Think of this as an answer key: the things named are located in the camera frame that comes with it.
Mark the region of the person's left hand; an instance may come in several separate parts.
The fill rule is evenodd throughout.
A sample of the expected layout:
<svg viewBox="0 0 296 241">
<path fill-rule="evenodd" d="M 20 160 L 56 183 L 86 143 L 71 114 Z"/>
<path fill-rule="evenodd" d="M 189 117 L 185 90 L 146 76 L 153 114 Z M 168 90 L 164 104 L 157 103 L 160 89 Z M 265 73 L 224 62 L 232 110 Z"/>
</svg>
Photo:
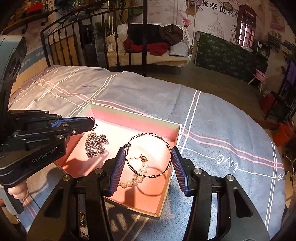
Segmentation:
<svg viewBox="0 0 296 241">
<path fill-rule="evenodd" d="M 27 180 L 16 185 L 15 187 L 8 188 L 8 193 L 12 195 L 15 199 L 21 200 L 27 196 Z"/>
</svg>

